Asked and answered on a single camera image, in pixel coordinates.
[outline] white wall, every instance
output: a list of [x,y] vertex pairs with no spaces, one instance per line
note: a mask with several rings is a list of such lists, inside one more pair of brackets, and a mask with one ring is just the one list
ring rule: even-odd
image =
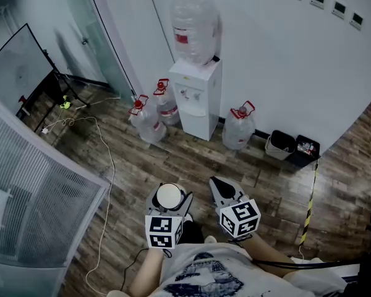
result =
[[66,0],[14,0],[14,6],[14,17],[20,27],[29,24],[39,44],[48,50],[60,72],[106,81],[90,59],[88,46],[81,44],[81,33]]
[[144,94],[167,78],[173,58],[152,0],[106,0],[129,61]]
[[[172,0],[153,0],[172,53]],[[330,147],[371,101],[371,0],[339,0],[346,20],[309,0],[215,0],[223,23],[221,113],[250,100],[257,129]],[[349,25],[355,10],[361,32]]]

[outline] leg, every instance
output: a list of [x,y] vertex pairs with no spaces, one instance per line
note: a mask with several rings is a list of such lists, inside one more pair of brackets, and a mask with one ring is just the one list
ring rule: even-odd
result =
[[192,221],[186,221],[183,223],[183,234],[181,235],[179,242],[182,243],[203,243],[203,234],[200,225]]

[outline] white t-shirt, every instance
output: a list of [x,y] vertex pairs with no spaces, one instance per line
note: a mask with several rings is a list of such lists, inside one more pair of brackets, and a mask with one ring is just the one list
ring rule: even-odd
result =
[[153,297],[336,296],[346,286],[328,269],[298,270],[279,278],[253,265],[232,244],[180,244],[171,252]]

